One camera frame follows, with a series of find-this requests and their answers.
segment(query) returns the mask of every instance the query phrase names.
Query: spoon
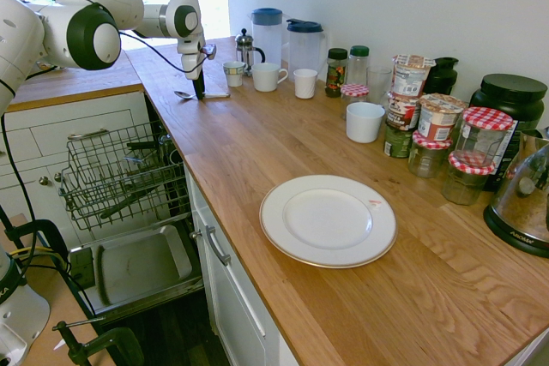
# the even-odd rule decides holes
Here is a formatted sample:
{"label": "spoon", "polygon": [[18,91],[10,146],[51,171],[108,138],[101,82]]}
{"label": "spoon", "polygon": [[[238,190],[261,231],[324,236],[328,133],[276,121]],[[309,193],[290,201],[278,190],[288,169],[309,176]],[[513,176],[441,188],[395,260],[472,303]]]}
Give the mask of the spoon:
{"label": "spoon", "polygon": [[[187,100],[187,99],[194,99],[196,96],[194,94],[188,94],[187,92],[181,92],[179,90],[174,90],[173,91],[175,93],[176,96],[178,96],[179,98],[183,99],[183,100]],[[229,96],[231,96],[230,93],[204,93],[204,98],[228,98]]]}

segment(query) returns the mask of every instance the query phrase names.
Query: dishwasher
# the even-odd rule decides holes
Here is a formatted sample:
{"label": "dishwasher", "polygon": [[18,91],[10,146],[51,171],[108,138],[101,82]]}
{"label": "dishwasher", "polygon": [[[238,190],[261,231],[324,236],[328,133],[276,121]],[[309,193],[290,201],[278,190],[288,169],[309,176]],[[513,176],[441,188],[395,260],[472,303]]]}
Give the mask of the dishwasher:
{"label": "dishwasher", "polygon": [[90,312],[107,323],[202,289],[183,160],[161,122],[105,130],[67,149],[59,195],[73,226],[112,234],[69,252]]}

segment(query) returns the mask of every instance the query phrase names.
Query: dinner plate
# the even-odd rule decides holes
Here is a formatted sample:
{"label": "dinner plate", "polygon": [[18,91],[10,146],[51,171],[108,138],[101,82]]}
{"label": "dinner plate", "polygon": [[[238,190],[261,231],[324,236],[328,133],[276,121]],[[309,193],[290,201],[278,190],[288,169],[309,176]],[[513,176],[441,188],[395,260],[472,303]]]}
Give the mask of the dinner plate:
{"label": "dinner plate", "polygon": [[273,188],[260,209],[262,229],[283,253],[319,267],[374,261],[396,239],[389,203],[345,177],[303,176]]}

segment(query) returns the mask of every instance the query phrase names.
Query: dishwasher rack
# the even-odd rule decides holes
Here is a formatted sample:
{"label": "dishwasher rack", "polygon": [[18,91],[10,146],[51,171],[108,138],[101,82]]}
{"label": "dishwasher rack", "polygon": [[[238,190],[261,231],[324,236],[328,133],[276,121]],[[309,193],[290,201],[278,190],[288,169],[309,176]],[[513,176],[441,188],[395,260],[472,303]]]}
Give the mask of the dishwasher rack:
{"label": "dishwasher rack", "polygon": [[151,213],[190,213],[183,161],[160,121],[73,136],[59,195],[80,230]]}

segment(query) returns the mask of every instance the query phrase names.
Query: coffee press plunger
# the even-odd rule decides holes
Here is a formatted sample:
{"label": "coffee press plunger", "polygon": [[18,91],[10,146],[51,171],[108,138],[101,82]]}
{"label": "coffee press plunger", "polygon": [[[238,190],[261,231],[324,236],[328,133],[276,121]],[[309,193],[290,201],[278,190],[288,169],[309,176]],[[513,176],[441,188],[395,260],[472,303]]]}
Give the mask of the coffee press plunger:
{"label": "coffee press plunger", "polygon": [[237,60],[246,63],[244,73],[251,76],[251,64],[253,63],[253,51],[258,51],[261,55],[261,63],[265,63],[265,53],[252,45],[253,38],[246,34],[246,29],[242,29],[242,34],[238,35],[235,39],[237,43]]}

